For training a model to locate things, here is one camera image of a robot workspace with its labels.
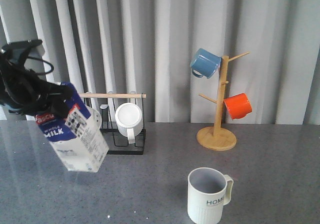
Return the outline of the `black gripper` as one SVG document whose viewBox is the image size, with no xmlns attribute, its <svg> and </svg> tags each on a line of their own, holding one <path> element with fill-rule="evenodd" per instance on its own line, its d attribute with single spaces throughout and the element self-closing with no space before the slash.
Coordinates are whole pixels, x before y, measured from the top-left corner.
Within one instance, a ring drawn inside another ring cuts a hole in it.
<svg viewBox="0 0 320 224">
<path fill-rule="evenodd" d="M 42 92 L 37 90 L 43 81 L 41 75 L 50 71 L 35 72 L 25 68 L 27 59 L 50 63 L 42 59 L 44 48 L 41 39 L 9 42 L 0 51 L 0 104 L 10 113 L 34 116 L 46 105 L 42 101 Z M 69 107 L 67 99 L 71 99 L 73 90 L 67 85 L 49 83 L 46 92 L 58 98 L 49 99 L 49 112 L 57 117 L 67 117 Z"/>
</svg>

